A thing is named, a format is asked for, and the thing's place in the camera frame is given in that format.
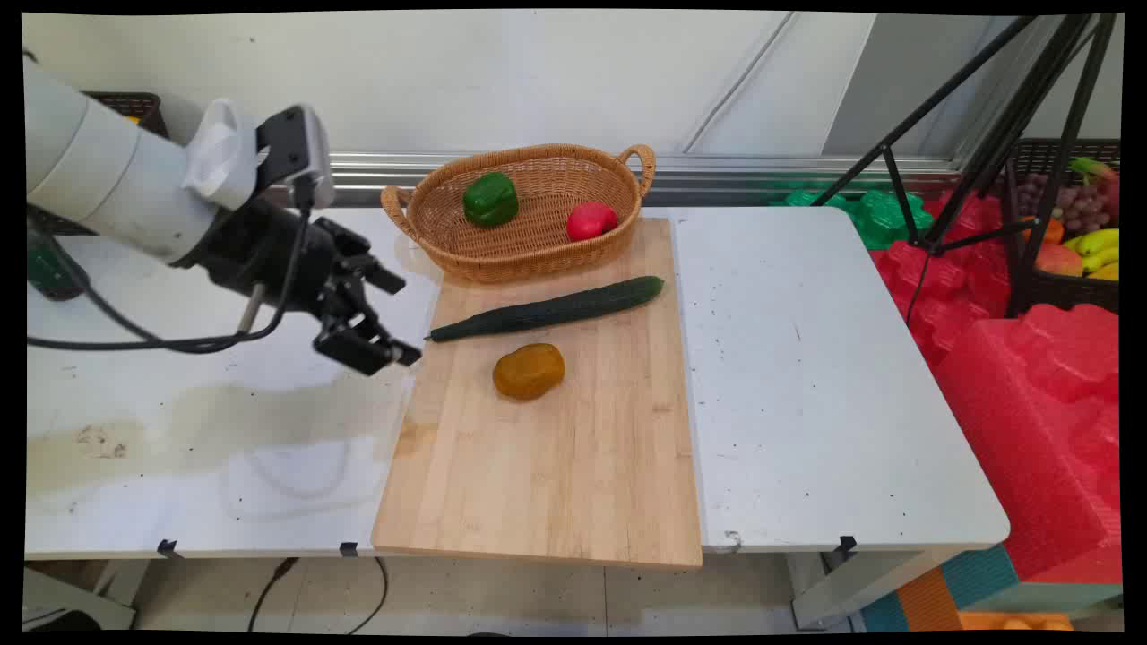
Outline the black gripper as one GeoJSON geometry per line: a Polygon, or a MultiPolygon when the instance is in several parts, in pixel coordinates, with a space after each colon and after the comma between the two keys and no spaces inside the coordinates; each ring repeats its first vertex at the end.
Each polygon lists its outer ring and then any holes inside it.
{"type": "Polygon", "coordinates": [[[213,283],[245,297],[262,283],[263,298],[276,305],[298,232],[305,235],[286,309],[319,317],[315,351],[367,376],[390,364],[416,364],[421,350],[389,334],[362,287],[396,295],[406,280],[377,261],[368,238],[331,219],[313,218],[304,225],[299,215],[263,199],[237,211],[218,209],[206,238],[177,261],[175,269],[205,269],[213,283]]]}

